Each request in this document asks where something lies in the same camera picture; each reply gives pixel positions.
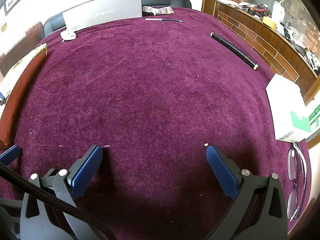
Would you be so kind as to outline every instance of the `pen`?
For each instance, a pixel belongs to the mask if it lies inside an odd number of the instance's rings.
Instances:
[[[175,20],[175,19],[146,18],[145,20],[149,20],[149,21],[172,21],[172,22],[184,23],[184,21],[182,21],[182,20]]]
[[[217,42],[225,46],[227,49],[231,50],[234,54],[236,54],[240,59],[242,59],[245,63],[247,63],[253,70],[257,70],[258,64],[256,64],[252,59],[250,59],[247,55],[245,55],[242,51],[240,51],[237,47],[232,45],[229,41],[220,37],[215,33],[210,34],[211,38],[215,39]]]

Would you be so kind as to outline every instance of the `black tube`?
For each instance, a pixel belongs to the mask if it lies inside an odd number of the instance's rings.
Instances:
[[[218,36],[215,33],[211,33],[210,36],[214,38],[217,42],[225,46],[227,49],[231,50],[234,54],[236,54],[240,59],[242,59],[245,63],[247,63],[253,70],[257,70],[258,64],[256,64],[252,59],[246,56],[242,51],[233,46],[230,42],[226,41],[224,38]]]

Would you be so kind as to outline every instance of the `purple tablecloth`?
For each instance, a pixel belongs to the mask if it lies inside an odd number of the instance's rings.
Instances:
[[[164,17],[186,22],[126,19],[78,31],[73,41],[62,43],[60,31],[45,38],[49,55],[16,122],[22,155],[10,167],[26,179],[69,168],[92,144],[104,147],[77,203],[119,240],[201,240],[213,229],[231,199],[207,164],[204,143],[215,143],[255,175],[276,172],[286,199],[293,186],[290,144],[274,139],[265,91],[272,71],[214,17],[174,10]],[[258,70],[211,32],[252,57]],[[301,145],[306,204],[311,171]],[[2,197],[22,197],[3,179],[0,189]]]

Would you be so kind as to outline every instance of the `chair backrest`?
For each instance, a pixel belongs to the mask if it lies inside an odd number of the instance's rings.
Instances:
[[[191,2],[190,0],[141,0],[142,6],[156,6],[156,7],[165,7],[165,6],[171,6],[171,7],[181,7],[181,8],[191,8]],[[54,33],[55,31],[63,28],[66,26],[63,15],[60,12],[49,19],[46,20],[43,27],[43,32],[41,35],[41,39],[47,37],[51,33]]]

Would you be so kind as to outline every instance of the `silver screw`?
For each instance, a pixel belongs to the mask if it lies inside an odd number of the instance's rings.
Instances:
[[[250,175],[250,171],[244,169],[241,171],[241,173],[244,175],[244,176],[249,176]]]
[[[30,179],[34,180],[36,178],[38,178],[38,174],[36,173],[31,174]]]
[[[64,175],[66,175],[67,173],[68,173],[68,171],[67,171],[66,169],[62,169],[62,170],[59,171],[59,175],[60,175],[60,176],[64,176]]]
[[[276,174],[276,173],[272,173],[271,177],[273,177],[274,179],[278,179],[279,178],[278,174]]]

